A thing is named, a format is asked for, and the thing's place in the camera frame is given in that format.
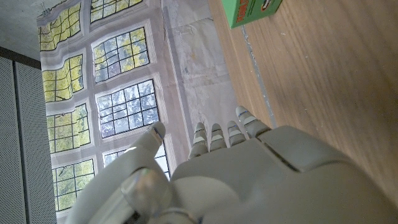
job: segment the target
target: white window frame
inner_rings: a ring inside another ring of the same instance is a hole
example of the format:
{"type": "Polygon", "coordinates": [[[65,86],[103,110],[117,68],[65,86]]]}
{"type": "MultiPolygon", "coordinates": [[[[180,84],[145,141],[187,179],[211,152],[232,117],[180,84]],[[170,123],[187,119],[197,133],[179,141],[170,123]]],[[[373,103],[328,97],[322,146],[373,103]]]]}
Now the white window frame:
{"type": "Polygon", "coordinates": [[[73,97],[75,95],[80,95],[80,94],[85,93],[87,91],[88,84],[87,84],[87,74],[86,74],[86,69],[85,69],[86,66],[87,66],[87,56],[86,56],[86,49],[85,48],[84,49],[80,49],[80,50],[78,50],[76,52],[73,52],[73,53],[70,53],[70,54],[66,54],[65,56],[62,57],[61,63],[58,63],[56,65],[46,66],[46,64],[48,64],[48,63],[44,63],[45,65],[42,66],[42,72],[44,72],[44,71],[52,71],[52,70],[59,70],[59,69],[63,68],[63,65],[65,64],[66,60],[68,60],[68,59],[70,59],[72,57],[79,56],[79,55],[82,55],[82,57],[83,57],[83,61],[81,63],[81,75],[83,77],[83,88],[81,90],[79,90],[78,92],[76,92],[76,93],[72,93],[72,97],[70,99],[62,100],[62,101],[46,102],[46,104],[53,105],[53,104],[57,104],[57,103],[60,103],[60,102],[69,102],[69,101],[71,101],[73,99],[73,97]]]}
{"type": "MultiPolygon", "coordinates": [[[[83,162],[83,161],[87,161],[87,160],[90,160],[90,159],[93,160],[94,177],[95,177],[95,175],[98,174],[98,163],[97,163],[97,158],[96,158],[95,155],[93,155],[93,156],[88,156],[88,157],[83,157],[83,158],[81,158],[81,159],[77,159],[77,160],[70,161],[70,162],[64,162],[64,163],[61,163],[61,164],[52,164],[52,165],[51,165],[51,170],[56,169],[56,168],[60,168],[60,167],[63,167],[63,166],[70,166],[70,165],[72,165],[72,164],[81,163],[81,162],[83,162]]],[[[68,215],[70,209],[71,209],[71,208],[62,210],[62,211],[60,211],[60,212],[55,212],[56,215],[57,215],[57,219],[66,217],[66,216],[68,215]]]]}
{"type": "MultiPolygon", "coordinates": [[[[61,151],[61,152],[55,152],[51,153],[51,160],[53,161],[56,156],[66,156],[67,154],[73,154],[76,153],[79,150],[82,149],[87,149],[89,147],[95,146],[94,143],[94,135],[93,135],[93,116],[92,116],[92,109],[90,106],[90,102],[88,98],[85,98],[84,100],[76,102],[76,105],[80,106],[82,104],[86,104],[86,110],[87,110],[87,121],[88,121],[88,129],[90,130],[90,143],[85,144],[84,146],[80,146],[76,149],[69,149],[66,151],[61,151]]],[[[76,106],[73,106],[67,110],[58,110],[58,111],[52,111],[51,114],[47,114],[46,116],[53,116],[57,114],[62,114],[62,113],[71,113],[75,110],[76,106]]]]}
{"type": "Polygon", "coordinates": [[[129,27],[120,29],[120,30],[118,30],[116,32],[109,33],[109,34],[103,36],[102,38],[92,42],[91,43],[91,58],[93,59],[93,64],[92,64],[93,73],[91,74],[91,76],[92,76],[92,79],[93,79],[94,86],[103,85],[104,83],[107,83],[107,82],[112,82],[113,80],[117,79],[117,77],[121,77],[121,76],[124,76],[126,74],[129,74],[129,73],[132,73],[132,72],[136,72],[138,70],[142,70],[143,68],[146,68],[146,67],[148,67],[148,66],[150,66],[152,64],[157,63],[155,44],[154,44],[154,38],[153,38],[153,34],[152,34],[152,28],[151,28],[151,25],[150,25],[150,19],[146,19],[146,20],[144,20],[142,22],[139,22],[139,23],[131,25],[129,27]],[[144,65],[144,66],[140,66],[138,68],[133,68],[130,71],[126,71],[126,72],[120,73],[118,75],[115,75],[112,78],[109,78],[107,80],[104,80],[104,81],[101,81],[99,83],[96,83],[95,82],[95,55],[94,55],[94,48],[97,47],[99,44],[102,44],[103,42],[106,42],[107,40],[109,40],[111,38],[114,38],[114,37],[117,37],[119,35],[125,34],[127,32],[139,29],[141,27],[143,27],[144,30],[145,30],[145,35],[146,35],[145,38],[146,38],[147,52],[148,52],[148,57],[149,57],[149,64],[144,65]]]}
{"type": "Polygon", "coordinates": [[[89,24],[91,27],[93,27],[95,29],[98,26],[100,26],[101,24],[107,24],[107,23],[113,21],[115,18],[122,16],[126,13],[139,12],[141,10],[147,9],[148,5],[147,5],[147,0],[142,0],[142,2],[139,2],[135,6],[127,7],[125,9],[120,10],[119,12],[115,12],[109,16],[102,17],[101,19],[95,20],[93,22],[91,21],[91,1],[89,4],[89,7],[90,7],[89,16],[88,16],[89,24]]]}
{"type": "MultiPolygon", "coordinates": [[[[59,49],[63,49],[69,45],[69,42],[74,42],[75,40],[78,40],[84,36],[84,30],[85,30],[85,25],[82,22],[83,21],[83,16],[85,15],[83,10],[85,10],[85,1],[81,0],[74,0],[74,1],[64,1],[61,2],[59,5],[56,5],[56,7],[53,7],[50,11],[50,15],[47,15],[46,17],[52,17],[52,20],[49,22],[54,22],[58,17],[60,17],[60,14],[62,12],[61,9],[66,9],[75,6],[80,2],[80,12],[79,12],[79,23],[80,23],[80,31],[77,32],[75,35],[68,37],[66,40],[60,41],[57,46],[55,47],[54,50],[40,50],[40,54],[46,55],[48,57],[53,57],[54,55],[58,54],[59,49]]],[[[44,17],[38,18],[37,19],[37,25],[38,26],[46,26],[48,23],[45,23],[47,18],[44,19],[44,17]]]]}
{"type": "MultiPolygon", "coordinates": [[[[169,174],[170,174],[170,176],[172,176],[174,170],[177,168],[177,162],[175,160],[174,146],[173,146],[171,134],[166,134],[164,136],[163,142],[164,142],[165,156],[167,158],[167,164],[169,165],[169,174]]],[[[116,149],[111,149],[111,150],[102,152],[101,157],[102,157],[103,165],[105,165],[105,156],[107,156],[109,154],[113,154],[115,152],[125,151],[128,148],[129,148],[129,146],[124,146],[124,147],[119,147],[116,149]]]]}
{"type": "MultiPolygon", "coordinates": [[[[152,75],[146,75],[144,77],[137,78],[137,79],[132,80],[132,81],[130,81],[128,83],[124,83],[122,85],[119,85],[116,88],[113,88],[113,89],[110,89],[110,90],[106,90],[106,91],[103,91],[101,93],[96,94],[95,95],[95,104],[96,104],[97,113],[99,114],[99,111],[100,111],[100,107],[98,105],[98,98],[100,98],[102,96],[110,95],[110,94],[112,94],[112,93],[114,93],[116,91],[122,90],[124,88],[129,87],[129,86],[136,85],[137,83],[144,82],[144,81],[147,81],[147,80],[150,80],[150,79],[154,80],[154,89],[155,89],[157,109],[159,111],[159,114],[158,114],[159,120],[162,121],[163,123],[168,123],[169,120],[167,118],[166,106],[165,106],[164,95],[163,95],[163,88],[162,88],[162,84],[160,82],[160,74],[159,74],[159,72],[154,73],[152,75]]],[[[98,130],[96,130],[96,131],[99,133],[98,136],[101,139],[100,140],[100,144],[104,144],[104,143],[107,143],[107,142],[115,141],[117,139],[125,138],[125,137],[132,136],[132,135],[136,136],[136,135],[142,134],[143,132],[145,132],[148,129],[148,126],[143,126],[141,128],[137,128],[137,129],[134,129],[134,130],[126,131],[124,133],[115,134],[115,135],[112,135],[110,137],[102,138],[100,116],[98,116],[97,122],[98,122],[98,130]]]]}

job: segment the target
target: green box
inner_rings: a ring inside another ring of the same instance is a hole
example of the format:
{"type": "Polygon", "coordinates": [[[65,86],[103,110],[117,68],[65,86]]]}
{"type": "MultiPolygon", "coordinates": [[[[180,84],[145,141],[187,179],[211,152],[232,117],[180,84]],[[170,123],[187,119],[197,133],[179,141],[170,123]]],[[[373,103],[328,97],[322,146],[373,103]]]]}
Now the green box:
{"type": "Polygon", "coordinates": [[[270,16],[282,0],[222,0],[230,28],[270,16]]]}

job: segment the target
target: robot finger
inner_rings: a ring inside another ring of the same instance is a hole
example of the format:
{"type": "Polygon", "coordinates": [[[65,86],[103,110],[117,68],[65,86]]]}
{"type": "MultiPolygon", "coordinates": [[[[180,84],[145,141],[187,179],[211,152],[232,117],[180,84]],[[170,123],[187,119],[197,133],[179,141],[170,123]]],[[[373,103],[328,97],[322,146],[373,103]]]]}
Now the robot finger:
{"type": "Polygon", "coordinates": [[[228,122],[228,135],[231,147],[246,140],[235,121],[228,122]]]}
{"type": "Polygon", "coordinates": [[[210,152],[226,148],[223,130],[221,130],[221,126],[217,123],[213,124],[211,127],[211,143],[210,143],[210,152]]]}
{"type": "Polygon", "coordinates": [[[155,122],[127,150],[143,148],[145,150],[148,150],[151,154],[153,154],[153,156],[155,156],[156,152],[159,150],[159,147],[163,144],[163,138],[165,134],[166,128],[164,124],[160,121],[155,122]]]}
{"type": "Polygon", "coordinates": [[[271,130],[270,127],[258,120],[243,106],[236,108],[236,116],[246,128],[249,138],[256,138],[258,135],[271,130]]]}
{"type": "Polygon", "coordinates": [[[208,152],[207,148],[206,129],[203,123],[198,123],[195,128],[195,135],[193,138],[192,149],[189,153],[189,159],[198,157],[208,152]]]}

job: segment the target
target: grey wall panel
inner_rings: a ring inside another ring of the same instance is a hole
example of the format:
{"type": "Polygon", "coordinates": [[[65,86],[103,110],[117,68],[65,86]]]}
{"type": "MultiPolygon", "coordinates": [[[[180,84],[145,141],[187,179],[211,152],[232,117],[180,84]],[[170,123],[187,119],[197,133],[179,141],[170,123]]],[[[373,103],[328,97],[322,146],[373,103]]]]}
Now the grey wall panel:
{"type": "Polygon", "coordinates": [[[12,61],[0,57],[0,223],[26,223],[12,61]]]}
{"type": "Polygon", "coordinates": [[[56,223],[42,73],[16,63],[22,148],[31,223],[56,223]]]}

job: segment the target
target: ceiling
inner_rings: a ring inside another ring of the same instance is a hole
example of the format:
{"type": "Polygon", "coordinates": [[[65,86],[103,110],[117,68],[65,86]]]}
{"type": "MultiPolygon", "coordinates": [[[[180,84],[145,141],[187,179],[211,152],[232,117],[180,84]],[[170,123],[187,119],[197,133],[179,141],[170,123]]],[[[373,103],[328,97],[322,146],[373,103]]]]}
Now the ceiling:
{"type": "Polygon", "coordinates": [[[36,18],[44,2],[52,8],[61,0],[1,0],[0,46],[30,58],[40,60],[36,18]]]}

